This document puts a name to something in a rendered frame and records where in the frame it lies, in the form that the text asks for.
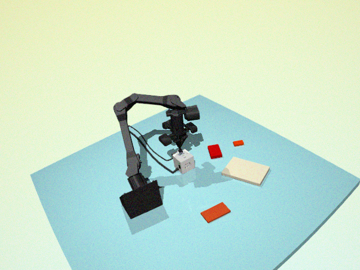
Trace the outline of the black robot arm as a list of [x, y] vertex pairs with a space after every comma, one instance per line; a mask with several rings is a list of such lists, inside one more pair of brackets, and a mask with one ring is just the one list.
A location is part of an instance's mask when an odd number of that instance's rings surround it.
[[[186, 106], [181, 98], [177, 95], [167, 95], [167, 96], [153, 96], [147, 94], [137, 94], [134, 93], [122, 101], [116, 103], [113, 106], [113, 110], [117, 117], [117, 120], [120, 124], [121, 133], [123, 136], [125, 149], [127, 152], [127, 171], [126, 175], [129, 185], [132, 190], [137, 189], [145, 184], [147, 184], [144, 176], [139, 173], [141, 167], [140, 155], [136, 154], [134, 151], [131, 134], [129, 131], [127, 119], [128, 111], [136, 104], [148, 104], [148, 105], [161, 105], [168, 110], [166, 111], [166, 116], [170, 116], [170, 119], [162, 123], [163, 129], [170, 129], [172, 132], [173, 125], [180, 125], [183, 123], [183, 114], [184, 119], [187, 121], [199, 120], [200, 112], [197, 105]], [[172, 109], [172, 110], [170, 110]]]

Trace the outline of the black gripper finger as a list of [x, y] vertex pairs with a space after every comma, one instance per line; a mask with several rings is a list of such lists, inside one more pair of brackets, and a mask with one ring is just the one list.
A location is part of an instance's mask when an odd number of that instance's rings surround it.
[[[173, 141], [173, 140], [172, 140]], [[176, 143], [176, 145], [178, 146], [178, 148], [180, 148], [180, 139], [173, 141], [174, 143]]]
[[186, 140], [186, 138], [188, 137], [188, 135], [185, 135], [185, 136], [178, 136], [178, 138], [180, 139], [180, 147], [182, 147], [184, 141]]

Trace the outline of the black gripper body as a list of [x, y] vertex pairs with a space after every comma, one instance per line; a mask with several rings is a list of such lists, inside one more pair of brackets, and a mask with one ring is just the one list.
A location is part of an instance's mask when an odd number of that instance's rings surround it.
[[[197, 126], [194, 125], [192, 122], [189, 122], [187, 124], [180, 124], [180, 125], [173, 125], [170, 122], [170, 125], [172, 126], [172, 133], [167, 135], [166, 133], [159, 136], [159, 141], [164, 145], [164, 146], [168, 146], [172, 143], [173, 141], [178, 140], [178, 136], [185, 136], [187, 135], [187, 132], [189, 132], [189, 130], [191, 131], [191, 133], [195, 133], [197, 132]], [[185, 128], [184, 128], [185, 127]]]

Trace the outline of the beige flat slab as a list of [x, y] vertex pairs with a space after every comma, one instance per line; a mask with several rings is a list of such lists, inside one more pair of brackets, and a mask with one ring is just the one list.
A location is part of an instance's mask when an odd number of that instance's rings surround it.
[[223, 169], [222, 175], [260, 186], [267, 176], [268, 171], [269, 166], [233, 156], [227, 166]]

